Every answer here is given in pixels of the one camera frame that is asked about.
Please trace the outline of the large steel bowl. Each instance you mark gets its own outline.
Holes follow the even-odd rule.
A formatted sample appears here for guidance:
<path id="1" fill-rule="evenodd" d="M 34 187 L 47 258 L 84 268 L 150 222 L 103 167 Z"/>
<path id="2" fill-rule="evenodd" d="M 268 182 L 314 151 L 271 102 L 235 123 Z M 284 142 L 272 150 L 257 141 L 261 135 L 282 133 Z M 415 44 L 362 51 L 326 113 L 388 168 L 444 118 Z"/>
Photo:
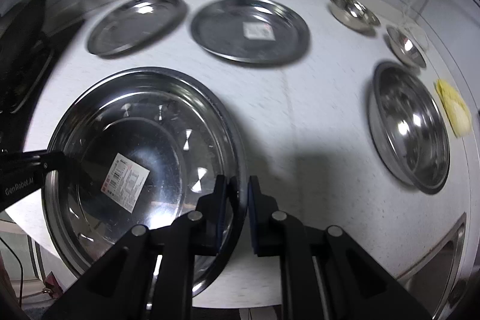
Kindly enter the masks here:
<path id="1" fill-rule="evenodd" d="M 427 87 L 407 68 L 390 61 L 375 67 L 368 126 L 396 179 L 428 195 L 443 189 L 451 162 L 446 125 Z"/>

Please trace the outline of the small steel bowl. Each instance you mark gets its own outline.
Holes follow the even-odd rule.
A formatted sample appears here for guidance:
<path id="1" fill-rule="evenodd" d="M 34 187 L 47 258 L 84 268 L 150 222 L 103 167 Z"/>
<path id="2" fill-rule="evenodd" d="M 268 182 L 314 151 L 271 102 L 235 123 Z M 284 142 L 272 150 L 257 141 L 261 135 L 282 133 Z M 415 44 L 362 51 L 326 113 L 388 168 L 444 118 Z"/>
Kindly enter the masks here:
<path id="1" fill-rule="evenodd" d="M 381 26 L 377 15 L 357 0 L 329 0 L 329 10 L 338 22 L 356 32 L 371 32 Z"/>
<path id="2" fill-rule="evenodd" d="M 414 42 L 400 29 L 388 25 L 386 34 L 391 50 L 400 62 L 411 68 L 426 68 L 426 62 L 421 52 L 416 48 Z"/>

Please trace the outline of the black gas hob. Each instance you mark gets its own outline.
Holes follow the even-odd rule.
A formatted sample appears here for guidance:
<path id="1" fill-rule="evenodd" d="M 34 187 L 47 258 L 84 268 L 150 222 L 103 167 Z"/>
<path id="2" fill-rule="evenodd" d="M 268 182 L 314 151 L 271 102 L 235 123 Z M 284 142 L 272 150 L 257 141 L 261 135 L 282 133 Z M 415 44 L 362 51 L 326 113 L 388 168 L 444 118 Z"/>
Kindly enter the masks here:
<path id="1" fill-rule="evenodd" d="M 29 0 L 1 34 L 1 151 L 24 147 L 55 49 L 42 31 L 47 0 Z"/>

